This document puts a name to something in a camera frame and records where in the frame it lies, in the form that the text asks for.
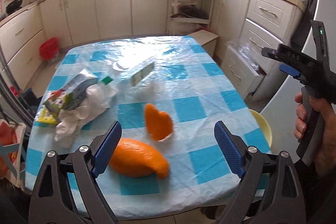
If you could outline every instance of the metal screw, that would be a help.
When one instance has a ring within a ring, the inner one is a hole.
[[[87,145],[83,145],[79,148],[79,151],[82,153],[86,152],[87,150],[89,150],[89,147]]]
[[[250,146],[247,150],[251,153],[256,153],[258,151],[254,146]]]
[[[282,151],[282,152],[281,152],[281,155],[282,155],[284,158],[288,158],[288,157],[289,157],[289,154],[288,154],[286,151]]]
[[[47,156],[48,156],[49,158],[53,157],[54,155],[55,155],[55,151],[49,151],[49,152],[47,153]]]

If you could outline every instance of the finger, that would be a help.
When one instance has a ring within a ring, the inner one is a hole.
[[[304,133],[306,131],[307,125],[301,119],[296,119],[295,128],[298,132]]]
[[[296,129],[294,130],[294,136],[295,136],[295,138],[297,138],[298,140],[301,140],[302,137],[303,137],[303,135],[302,135],[300,132],[298,132]]]
[[[297,103],[302,103],[302,93],[295,95],[294,101]]]
[[[326,128],[333,129],[336,126],[336,114],[332,106],[325,99],[316,99],[312,96],[309,96],[309,99],[312,108],[321,112]]]
[[[307,112],[305,110],[305,107],[302,104],[299,104],[296,108],[296,115],[298,116],[298,118],[300,118],[301,120],[304,120],[307,116]]]

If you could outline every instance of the blue checkered tablecloth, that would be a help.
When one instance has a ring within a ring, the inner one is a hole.
[[[112,106],[86,124],[70,148],[54,141],[55,127],[35,122],[29,139],[26,187],[33,189],[41,163],[49,150],[70,153],[102,135],[114,120],[122,137],[156,147],[168,160],[170,174],[125,177],[108,166],[97,179],[115,215],[123,219],[169,215],[228,196],[239,178],[232,174],[214,138],[214,125],[222,120],[247,145],[268,152],[268,144],[245,103],[222,70],[191,37],[145,37],[89,44],[68,52],[53,76],[48,91],[57,90],[82,69],[99,79],[114,75],[112,64],[121,57],[142,53],[156,57],[155,70],[132,89],[119,90]],[[144,127],[143,107],[153,103],[168,112],[174,133],[153,141]],[[85,213],[76,180],[69,181],[79,212]]]

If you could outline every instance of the red container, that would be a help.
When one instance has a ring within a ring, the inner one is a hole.
[[[58,39],[56,37],[53,37],[47,40],[46,42],[44,42],[40,46],[40,56],[44,60],[51,60],[55,57],[56,53],[59,50],[57,41]]]

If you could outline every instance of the frying pan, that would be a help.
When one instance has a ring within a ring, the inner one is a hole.
[[[194,5],[181,5],[178,7],[178,13],[170,16],[175,18],[178,16],[187,18],[208,19],[208,15],[201,9],[196,8]]]
[[[6,7],[6,13],[8,15],[14,13],[18,9],[21,9],[22,0],[13,0],[10,4]]]

